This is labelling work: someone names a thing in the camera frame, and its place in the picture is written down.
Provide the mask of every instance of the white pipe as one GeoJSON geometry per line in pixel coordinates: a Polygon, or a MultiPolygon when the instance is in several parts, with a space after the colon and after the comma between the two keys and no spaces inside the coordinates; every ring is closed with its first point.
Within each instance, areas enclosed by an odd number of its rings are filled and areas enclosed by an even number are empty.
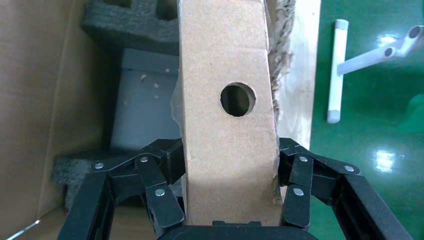
{"type": "Polygon", "coordinates": [[[345,75],[371,65],[379,64],[393,57],[395,53],[396,48],[394,47],[384,46],[374,49],[339,64],[337,73],[339,75],[345,75]]]}
{"type": "Polygon", "coordinates": [[[342,108],[343,75],[338,74],[338,65],[345,61],[346,43],[348,41],[349,22],[343,19],[335,21],[334,46],[331,62],[330,94],[328,99],[327,122],[335,124],[340,121],[342,108]]]}

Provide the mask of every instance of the metal rivet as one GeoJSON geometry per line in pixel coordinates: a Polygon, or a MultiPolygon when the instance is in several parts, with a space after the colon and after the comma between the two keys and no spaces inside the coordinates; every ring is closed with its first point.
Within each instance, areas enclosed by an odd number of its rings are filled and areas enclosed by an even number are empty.
{"type": "Polygon", "coordinates": [[[293,192],[297,196],[303,196],[304,195],[304,191],[302,191],[302,189],[300,189],[300,188],[293,188],[293,192]]]}
{"type": "Polygon", "coordinates": [[[349,172],[355,171],[355,169],[353,167],[351,167],[351,166],[344,166],[344,169],[346,169],[349,172]]]}
{"type": "Polygon", "coordinates": [[[159,188],[156,191],[154,191],[154,194],[158,197],[162,197],[163,195],[165,195],[165,190],[163,190],[162,188],[159,188]]]}
{"type": "Polygon", "coordinates": [[[94,165],[95,169],[101,169],[101,168],[103,168],[103,166],[104,166],[104,164],[102,162],[96,163],[94,165]]]}

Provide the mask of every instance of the torn cardboard edge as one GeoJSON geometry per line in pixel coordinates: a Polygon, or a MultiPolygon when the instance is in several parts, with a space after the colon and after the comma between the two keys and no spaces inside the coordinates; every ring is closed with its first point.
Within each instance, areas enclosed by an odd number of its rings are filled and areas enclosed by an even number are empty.
{"type": "Polygon", "coordinates": [[[181,88],[171,104],[184,142],[186,223],[277,226],[279,150],[264,2],[180,1],[178,14],[181,88]],[[242,117],[220,103],[222,90],[234,83],[251,88],[256,99],[242,117]]]}

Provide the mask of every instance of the circular hole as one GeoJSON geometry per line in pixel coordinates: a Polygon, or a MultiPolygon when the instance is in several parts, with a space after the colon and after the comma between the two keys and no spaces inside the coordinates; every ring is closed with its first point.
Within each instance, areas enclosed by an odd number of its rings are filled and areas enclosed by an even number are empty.
{"type": "Polygon", "coordinates": [[[256,97],[246,84],[235,82],[221,92],[221,105],[229,115],[242,117],[250,113],[255,106],[256,97]]]}
{"type": "Polygon", "coordinates": [[[410,39],[414,39],[416,38],[419,34],[420,34],[420,27],[419,26],[414,26],[410,31],[409,31],[409,35],[408,37],[410,39]]]}
{"type": "Polygon", "coordinates": [[[387,49],[384,51],[384,55],[385,55],[386,57],[389,57],[390,55],[392,55],[392,53],[393,53],[393,49],[392,49],[391,47],[387,48],[387,49]]]}

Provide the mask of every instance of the cardboard piece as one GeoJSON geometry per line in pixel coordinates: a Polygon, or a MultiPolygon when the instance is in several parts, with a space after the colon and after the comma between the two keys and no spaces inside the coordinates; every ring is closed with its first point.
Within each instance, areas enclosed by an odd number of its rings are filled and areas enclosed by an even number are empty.
{"type": "Polygon", "coordinates": [[[56,154],[101,143],[114,68],[79,28],[85,2],[0,3],[0,239],[62,204],[56,154]]]}
{"type": "Polygon", "coordinates": [[[186,221],[277,226],[278,146],[263,0],[181,0],[180,74],[186,221]],[[226,113],[228,85],[249,95],[248,114],[226,113]]]}

